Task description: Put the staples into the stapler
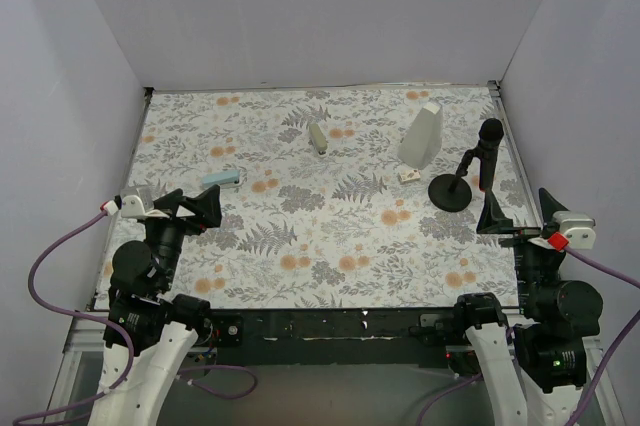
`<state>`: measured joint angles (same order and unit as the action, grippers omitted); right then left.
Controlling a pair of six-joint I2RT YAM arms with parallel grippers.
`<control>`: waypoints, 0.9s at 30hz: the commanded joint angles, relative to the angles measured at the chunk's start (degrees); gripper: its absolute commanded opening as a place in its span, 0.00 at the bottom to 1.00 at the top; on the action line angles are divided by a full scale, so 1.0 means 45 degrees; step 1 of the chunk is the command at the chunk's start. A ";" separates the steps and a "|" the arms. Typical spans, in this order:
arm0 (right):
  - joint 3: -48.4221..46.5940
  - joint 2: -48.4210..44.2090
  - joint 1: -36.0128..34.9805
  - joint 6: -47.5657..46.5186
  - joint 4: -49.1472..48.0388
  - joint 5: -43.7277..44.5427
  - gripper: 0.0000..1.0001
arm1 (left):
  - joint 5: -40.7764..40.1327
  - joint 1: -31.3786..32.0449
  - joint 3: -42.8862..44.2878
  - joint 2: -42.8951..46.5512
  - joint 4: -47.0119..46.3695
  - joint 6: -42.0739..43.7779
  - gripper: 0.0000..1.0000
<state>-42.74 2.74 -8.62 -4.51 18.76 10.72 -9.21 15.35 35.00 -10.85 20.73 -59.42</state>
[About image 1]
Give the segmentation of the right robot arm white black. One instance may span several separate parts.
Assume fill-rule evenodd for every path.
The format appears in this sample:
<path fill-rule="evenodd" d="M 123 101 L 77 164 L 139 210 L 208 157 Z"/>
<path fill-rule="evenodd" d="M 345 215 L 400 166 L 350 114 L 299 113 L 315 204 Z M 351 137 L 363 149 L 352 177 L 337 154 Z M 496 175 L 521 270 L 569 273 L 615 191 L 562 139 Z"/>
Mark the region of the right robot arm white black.
<path fill-rule="evenodd" d="M 518 307 L 525 323 L 511 325 L 492 293 L 459 296 L 452 329 L 478 360 L 497 425 L 567 425 L 587 382 L 584 340 L 600 331 L 603 299 L 590 284 L 564 280 L 569 249 L 590 250 L 595 221 L 567 209 L 546 189 L 544 223 L 517 227 L 486 192 L 477 231 L 500 236 L 514 254 Z"/>

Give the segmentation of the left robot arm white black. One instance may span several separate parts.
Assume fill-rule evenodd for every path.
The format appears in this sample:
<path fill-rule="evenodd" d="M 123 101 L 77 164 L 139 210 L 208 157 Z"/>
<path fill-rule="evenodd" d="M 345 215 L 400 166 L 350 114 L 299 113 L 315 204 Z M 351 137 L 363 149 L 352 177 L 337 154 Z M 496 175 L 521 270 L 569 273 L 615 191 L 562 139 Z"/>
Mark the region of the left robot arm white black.
<path fill-rule="evenodd" d="M 178 294 L 165 299 L 186 237 L 221 224 L 220 188 L 194 198 L 176 189 L 152 199 L 145 188 L 123 191 L 120 215 L 143 224 L 145 236 L 115 251 L 110 279 L 110 326 L 103 340 L 99 399 L 91 425 L 154 425 L 178 369 L 214 327 L 206 300 Z"/>

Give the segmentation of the light blue stapler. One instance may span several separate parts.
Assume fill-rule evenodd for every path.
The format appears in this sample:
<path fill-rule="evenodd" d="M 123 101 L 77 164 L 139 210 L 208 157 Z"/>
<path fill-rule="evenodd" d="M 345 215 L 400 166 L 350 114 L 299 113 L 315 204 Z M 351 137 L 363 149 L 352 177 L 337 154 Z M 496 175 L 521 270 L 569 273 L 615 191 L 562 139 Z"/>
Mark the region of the light blue stapler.
<path fill-rule="evenodd" d="M 201 184 L 205 189 L 208 189 L 214 185 L 217 185 L 222 189 L 235 188 L 238 187 L 240 183 L 240 171 L 235 169 L 211 173 L 201 179 Z"/>

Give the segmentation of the white staple box sleeve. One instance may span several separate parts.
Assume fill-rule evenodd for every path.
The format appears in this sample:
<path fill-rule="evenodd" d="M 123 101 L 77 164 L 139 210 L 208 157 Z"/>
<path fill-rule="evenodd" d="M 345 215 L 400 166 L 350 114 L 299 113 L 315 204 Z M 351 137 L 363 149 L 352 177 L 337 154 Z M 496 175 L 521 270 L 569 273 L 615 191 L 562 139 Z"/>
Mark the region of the white staple box sleeve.
<path fill-rule="evenodd" d="M 406 170 L 398 174 L 398 179 L 400 184 L 409 184 L 419 181 L 421 179 L 421 174 L 418 170 Z"/>

